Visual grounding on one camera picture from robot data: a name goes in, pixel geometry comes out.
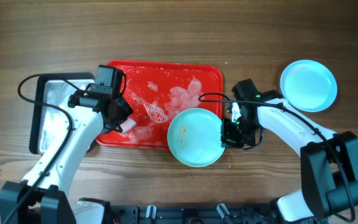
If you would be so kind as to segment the red plastic tray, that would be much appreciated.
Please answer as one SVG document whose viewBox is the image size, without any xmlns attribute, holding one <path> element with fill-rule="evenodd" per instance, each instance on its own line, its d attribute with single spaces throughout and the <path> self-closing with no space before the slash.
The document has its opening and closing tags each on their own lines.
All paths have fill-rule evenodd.
<svg viewBox="0 0 358 224">
<path fill-rule="evenodd" d="M 190 108 L 203 108 L 223 115 L 218 103 L 202 103 L 203 93 L 222 93 L 223 75 L 211 65 L 113 60 L 111 67 L 127 76 L 125 100 L 134 112 L 136 126 L 125 134 L 101 134 L 103 146 L 168 149 L 167 131 L 172 119 Z"/>
</svg>

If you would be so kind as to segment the black soapy water tray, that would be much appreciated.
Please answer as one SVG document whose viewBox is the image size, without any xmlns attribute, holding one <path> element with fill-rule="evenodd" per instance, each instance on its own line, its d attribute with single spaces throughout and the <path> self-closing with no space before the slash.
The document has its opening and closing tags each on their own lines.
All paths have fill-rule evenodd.
<svg viewBox="0 0 358 224">
<path fill-rule="evenodd" d="M 37 80 L 35 100 L 67 110 L 69 96 L 74 94 L 76 89 L 84 90 L 93 82 L 94 75 L 89 72 L 45 74 Z M 58 147 L 67 133 L 67 127 L 68 119 L 59 110 L 35 105 L 29 151 L 43 154 L 50 148 Z"/>
</svg>

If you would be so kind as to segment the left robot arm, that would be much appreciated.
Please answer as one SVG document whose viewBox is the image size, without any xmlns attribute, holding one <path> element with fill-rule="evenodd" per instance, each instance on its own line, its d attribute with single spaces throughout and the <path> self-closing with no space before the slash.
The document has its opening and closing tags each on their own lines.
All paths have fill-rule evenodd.
<svg viewBox="0 0 358 224">
<path fill-rule="evenodd" d="M 127 75 L 116 67 L 99 65 L 91 73 L 37 74 L 34 104 L 35 122 L 43 108 L 63 115 L 59 146 L 48 149 L 19 183 L 6 182 L 0 191 L 2 223 L 116 223 L 111 204 L 105 200 L 82 198 L 70 205 L 71 182 L 92 142 L 100 134 L 126 133 L 135 126 L 133 110 L 124 99 Z M 44 102 L 45 84 L 50 80 L 74 88 L 65 98 L 66 108 Z"/>
</svg>

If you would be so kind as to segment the light blue plate bottom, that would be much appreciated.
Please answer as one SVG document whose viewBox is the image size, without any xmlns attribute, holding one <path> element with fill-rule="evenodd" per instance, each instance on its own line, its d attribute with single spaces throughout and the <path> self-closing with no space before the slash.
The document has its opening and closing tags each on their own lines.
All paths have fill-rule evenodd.
<svg viewBox="0 0 358 224">
<path fill-rule="evenodd" d="M 221 125 L 221 119 L 209 110 L 192 108 L 182 111 L 168 127 L 170 152 L 190 167 L 211 165 L 225 150 L 221 142 Z"/>
</svg>

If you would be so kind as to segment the pink sponge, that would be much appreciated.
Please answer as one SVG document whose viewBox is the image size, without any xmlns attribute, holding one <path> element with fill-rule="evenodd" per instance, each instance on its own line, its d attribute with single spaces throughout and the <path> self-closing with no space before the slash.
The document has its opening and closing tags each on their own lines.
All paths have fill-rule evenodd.
<svg viewBox="0 0 358 224">
<path fill-rule="evenodd" d="M 125 134 L 126 132 L 130 131 L 135 125 L 136 122 L 132 118 L 127 118 L 119 125 L 119 127 L 121 129 L 121 133 Z"/>
</svg>

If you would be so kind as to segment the light blue plate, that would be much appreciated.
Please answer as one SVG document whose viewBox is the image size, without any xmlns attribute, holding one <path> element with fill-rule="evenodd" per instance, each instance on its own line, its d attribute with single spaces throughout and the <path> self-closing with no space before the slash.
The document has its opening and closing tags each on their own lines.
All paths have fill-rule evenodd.
<svg viewBox="0 0 358 224">
<path fill-rule="evenodd" d="M 221 125 L 221 119 L 209 110 L 192 108 L 182 111 L 168 127 L 170 152 L 190 167 L 211 165 L 225 150 L 221 142 Z"/>
<path fill-rule="evenodd" d="M 328 109 L 337 97 L 333 73 L 314 60 L 289 64 L 281 74 L 280 89 L 292 106 L 312 113 Z"/>
</svg>

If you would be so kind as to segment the light blue plate top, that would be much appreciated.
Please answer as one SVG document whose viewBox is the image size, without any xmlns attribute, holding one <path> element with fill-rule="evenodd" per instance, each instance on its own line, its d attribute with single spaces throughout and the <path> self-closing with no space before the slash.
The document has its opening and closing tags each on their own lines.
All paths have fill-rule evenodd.
<svg viewBox="0 0 358 224">
<path fill-rule="evenodd" d="M 328 109 L 337 97 L 333 73 L 314 60 L 289 64 L 281 74 L 280 89 L 292 106 L 312 113 Z"/>
</svg>

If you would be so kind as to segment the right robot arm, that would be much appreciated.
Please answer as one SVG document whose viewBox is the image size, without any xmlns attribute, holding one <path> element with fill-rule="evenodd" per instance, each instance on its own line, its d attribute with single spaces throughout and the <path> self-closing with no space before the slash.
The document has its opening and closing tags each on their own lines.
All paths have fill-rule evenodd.
<svg viewBox="0 0 358 224">
<path fill-rule="evenodd" d="M 258 91 L 250 79 L 238 82 L 232 94 L 227 109 L 232 116 L 222 124 L 223 145 L 253 149 L 268 129 L 300 157 L 301 188 L 274 201 L 272 220 L 322 220 L 349 210 L 346 221 L 353 222 L 358 205 L 358 137 L 316 124 L 277 91 Z"/>
</svg>

